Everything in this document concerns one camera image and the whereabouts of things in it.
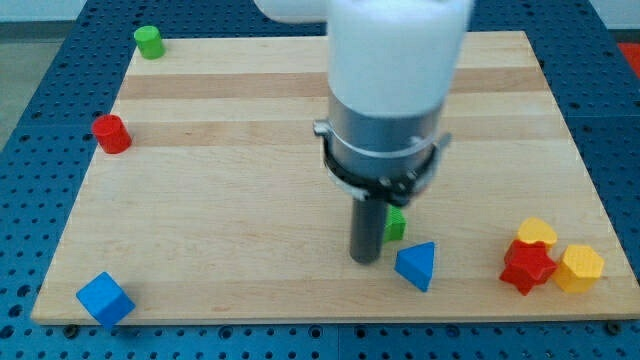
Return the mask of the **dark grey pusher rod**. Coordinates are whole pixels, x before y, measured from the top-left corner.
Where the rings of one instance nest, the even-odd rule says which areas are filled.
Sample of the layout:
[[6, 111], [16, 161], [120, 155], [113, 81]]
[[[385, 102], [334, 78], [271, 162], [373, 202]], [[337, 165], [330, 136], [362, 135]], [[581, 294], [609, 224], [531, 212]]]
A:
[[379, 259], [387, 208], [387, 203], [381, 200], [353, 201], [349, 254], [354, 261], [370, 264]]

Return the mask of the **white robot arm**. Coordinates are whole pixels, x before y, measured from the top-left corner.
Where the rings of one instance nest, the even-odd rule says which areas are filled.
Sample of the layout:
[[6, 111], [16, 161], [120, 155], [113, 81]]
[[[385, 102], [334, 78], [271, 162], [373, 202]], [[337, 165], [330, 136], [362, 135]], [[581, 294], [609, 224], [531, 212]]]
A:
[[255, 0], [269, 19], [326, 25], [328, 115], [313, 125], [330, 178], [353, 198], [349, 253], [382, 249], [387, 208], [433, 180], [451, 140], [439, 132], [471, 0]]

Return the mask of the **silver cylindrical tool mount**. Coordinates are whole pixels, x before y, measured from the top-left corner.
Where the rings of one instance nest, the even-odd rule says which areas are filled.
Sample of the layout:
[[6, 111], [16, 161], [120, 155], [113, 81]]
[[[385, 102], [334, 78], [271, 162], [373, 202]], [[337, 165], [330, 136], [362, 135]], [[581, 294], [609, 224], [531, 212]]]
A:
[[451, 135], [438, 134], [442, 107], [411, 116], [370, 116], [331, 94], [326, 119], [313, 125], [329, 177], [359, 201], [407, 206], [431, 183]]

